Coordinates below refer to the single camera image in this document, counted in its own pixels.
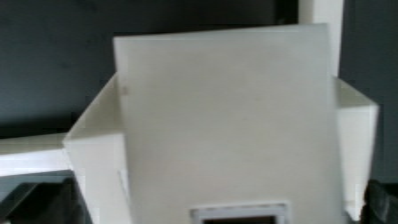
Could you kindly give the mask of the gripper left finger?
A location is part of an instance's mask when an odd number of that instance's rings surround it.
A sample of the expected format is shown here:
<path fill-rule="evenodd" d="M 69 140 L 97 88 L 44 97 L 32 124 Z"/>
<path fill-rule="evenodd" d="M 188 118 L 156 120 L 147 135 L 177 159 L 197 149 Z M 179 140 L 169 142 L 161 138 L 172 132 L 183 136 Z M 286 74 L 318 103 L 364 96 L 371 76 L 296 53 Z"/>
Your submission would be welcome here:
<path fill-rule="evenodd" d="M 73 178 L 17 185 L 0 201 L 0 224 L 92 224 Z"/>

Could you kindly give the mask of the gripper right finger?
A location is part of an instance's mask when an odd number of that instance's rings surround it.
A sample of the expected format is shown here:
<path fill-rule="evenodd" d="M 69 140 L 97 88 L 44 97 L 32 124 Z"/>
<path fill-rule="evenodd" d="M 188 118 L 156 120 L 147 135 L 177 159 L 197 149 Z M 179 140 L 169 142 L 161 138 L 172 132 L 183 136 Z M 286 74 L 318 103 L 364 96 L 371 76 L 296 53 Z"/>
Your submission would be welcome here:
<path fill-rule="evenodd" d="M 398 183 L 368 182 L 359 224 L 398 224 Z"/>

